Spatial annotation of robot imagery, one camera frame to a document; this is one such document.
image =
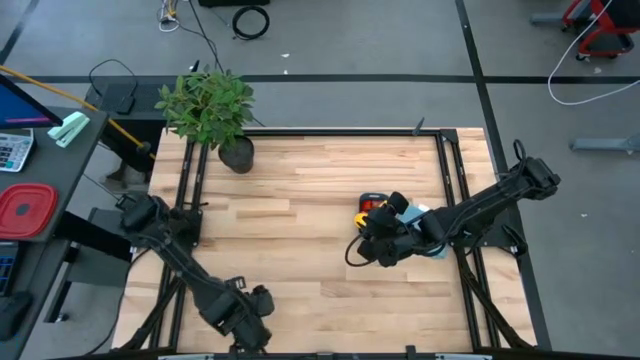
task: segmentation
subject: keyboard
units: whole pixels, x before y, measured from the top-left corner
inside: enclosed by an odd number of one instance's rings
[[[0,242],[0,297],[9,296],[12,276],[18,264],[20,245],[17,242]]]

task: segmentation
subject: concrete floor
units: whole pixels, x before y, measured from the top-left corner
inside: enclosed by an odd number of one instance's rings
[[[0,47],[29,0],[0,4]],[[533,12],[564,9],[563,0],[466,0],[478,56],[486,76],[546,76],[571,43],[554,27],[532,27]],[[139,75],[176,75],[196,59],[212,62],[204,40],[183,31],[161,33],[157,1],[41,1],[6,65],[29,75],[86,75],[107,58],[118,58]],[[197,29],[188,4],[182,24]],[[267,35],[232,39],[212,10],[196,6],[220,61],[237,74],[429,74],[472,75],[454,1],[273,0]],[[215,11],[226,19],[234,8]],[[247,27],[255,27],[248,18]],[[569,57],[559,75],[638,76],[640,51],[615,61],[579,63]],[[99,75],[123,75],[117,65]],[[46,105],[65,100],[22,85]],[[84,96],[87,84],[58,87]],[[422,116],[425,126],[485,126],[481,101],[470,83],[260,83],[255,115],[274,126],[403,126]],[[562,99],[579,100],[610,85],[557,85]],[[637,238],[636,155],[573,153],[577,136],[625,137],[638,131],[640,88],[598,102],[564,107],[544,85],[488,85],[509,162],[520,138],[529,154],[544,158],[561,175],[558,194],[520,206],[551,342],[555,350],[640,356],[640,248]],[[96,150],[88,171],[102,178],[115,166]],[[108,195],[83,180],[77,199]],[[81,201],[72,209],[85,213]],[[113,323],[118,289],[74,289],[65,305],[66,324],[40,325],[24,359],[77,355],[92,348]]]

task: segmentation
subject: red lid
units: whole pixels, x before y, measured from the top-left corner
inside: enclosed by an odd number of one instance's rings
[[[17,184],[0,194],[0,239],[39,234],[56,207],[56,190],[44,184]]]

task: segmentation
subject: computer screen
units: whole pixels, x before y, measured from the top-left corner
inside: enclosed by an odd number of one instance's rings
[[[62,125],[62,120],[0,76],[0,130]]]

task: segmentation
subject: potted plant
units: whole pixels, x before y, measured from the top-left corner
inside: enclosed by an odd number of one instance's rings
[[[239,77],[226,73],[194,73],[178,76],[173,91],[164,85],[155,108],[162,109],[167,127],[211,150],[218,147],[220,160],[238,174],[253,167],[254,147],[242,126],[253,120],[253,89]]]

